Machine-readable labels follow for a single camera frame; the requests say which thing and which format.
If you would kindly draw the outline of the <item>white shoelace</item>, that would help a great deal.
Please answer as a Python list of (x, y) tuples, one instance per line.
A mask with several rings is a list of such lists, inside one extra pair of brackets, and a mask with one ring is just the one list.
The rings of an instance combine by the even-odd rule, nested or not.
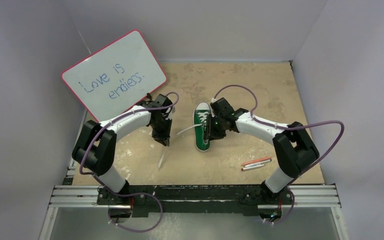
[[(191, 125), (191, 126), (189, 126), (189, 127), (186, 127), (186, 128), (184, 128), (184, 129), (180, 130), (179, 132), (175, 133), (174, 135), (175, 135), (175, 136), (179, 136), (179, 135), (183, 134), (184, 132), (186, 132), (186, 131), (188, 131), (188, 130), (194, 129), (195, 127), (200, 127), (200, 126), (202, 126), (202, 125), (203, 125), (202, 123), (196, 123), (196, 124), (193, 124), (193, 125)], [(166, 147), (164, 148), (163, 152), (162, 152), (162, 155), (161, 155), (161, 157), (160, 157), (160, 159), (159, 159), (159, 162), (158, 162), (158, 169), (160, 169), (161, 166), (162, 166), (162, 163), (163, 163), (163, 161), (164, 161), (164, 157), (165, 157), (165, 153), (167, 152), (167, 150), (168, 150), (168, 146), (166, 146)]]

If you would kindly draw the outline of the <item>green canvas sneaker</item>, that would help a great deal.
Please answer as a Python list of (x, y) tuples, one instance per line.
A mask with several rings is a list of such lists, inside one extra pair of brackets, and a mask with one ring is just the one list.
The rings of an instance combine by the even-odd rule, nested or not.
[(204, 133), (208, 126), (207, 116), (210, 114), (211, 107), (207, 102), (200, 102), (193, 111), (195, 146), (201, 152), (210, 148), (210, 141), (204, 139)]

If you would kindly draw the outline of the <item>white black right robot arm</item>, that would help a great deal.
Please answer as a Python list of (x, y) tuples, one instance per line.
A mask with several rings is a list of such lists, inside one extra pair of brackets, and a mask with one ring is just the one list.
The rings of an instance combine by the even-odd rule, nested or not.
[(227, 131), (233, 131), (256, 137), (274, 147), (278, 167), (261, 183), (262, 195), (278, 196), (320, 156), (300, 122), (279, 124), (268, 121), (254, 116), (247, 109), (234, 109), (223, 97), (210, 103), (210, 107), (213, 114), (207, 117), (205, 140), (220, 140)]

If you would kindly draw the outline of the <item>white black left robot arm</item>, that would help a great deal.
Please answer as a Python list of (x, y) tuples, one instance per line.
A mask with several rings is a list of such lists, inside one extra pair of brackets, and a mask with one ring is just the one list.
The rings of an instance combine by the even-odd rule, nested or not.
[(129, 182), (114, 167), (117, 142), (139, 128), (151, 127), (152, 138), (169, 147), (175, 104), (176, 100), (159, 94), (109, 120), (84, 123), (71, 154), (79, 163), (79, 173), (92, 176), (115, 196), (131, 197)]

